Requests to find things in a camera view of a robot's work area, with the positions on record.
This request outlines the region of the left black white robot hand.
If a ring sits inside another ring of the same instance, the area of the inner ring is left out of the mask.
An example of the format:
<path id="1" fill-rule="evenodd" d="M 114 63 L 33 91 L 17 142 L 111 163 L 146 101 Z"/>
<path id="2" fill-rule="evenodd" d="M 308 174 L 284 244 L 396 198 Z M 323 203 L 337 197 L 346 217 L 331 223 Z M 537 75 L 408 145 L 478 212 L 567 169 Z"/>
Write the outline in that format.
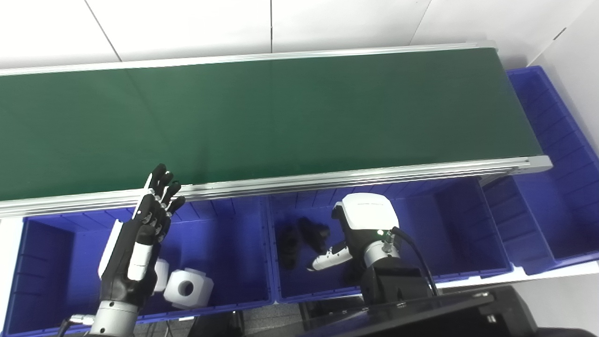
<path id="1" fill-rule="evenodd" d="M 132 218 L 121 225 L 101 274 L 99 300 L 141 309 L 158 281 L 155 265 L 171 218 L 184 203 L 176 196 L 182 185 L 165 164 L 148 175 Z"/>

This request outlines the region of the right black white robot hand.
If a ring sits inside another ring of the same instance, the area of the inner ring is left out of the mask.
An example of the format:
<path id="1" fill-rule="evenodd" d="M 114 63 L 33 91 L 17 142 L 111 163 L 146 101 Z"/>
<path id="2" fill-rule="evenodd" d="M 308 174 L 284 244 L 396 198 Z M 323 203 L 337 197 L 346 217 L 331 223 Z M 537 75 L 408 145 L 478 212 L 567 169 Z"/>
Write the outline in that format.
<path id="1" fill-rule="evenodd" d="M 308 263 L 308 271 L 321 271 L 350 260 L 367 269 L 380 259 L 400 257 L 392 233 L 399 220 L 387 197 L 365 192 L 348 194 L 335 204 L 331 216 L 338 220 L 343 239 Z"/>

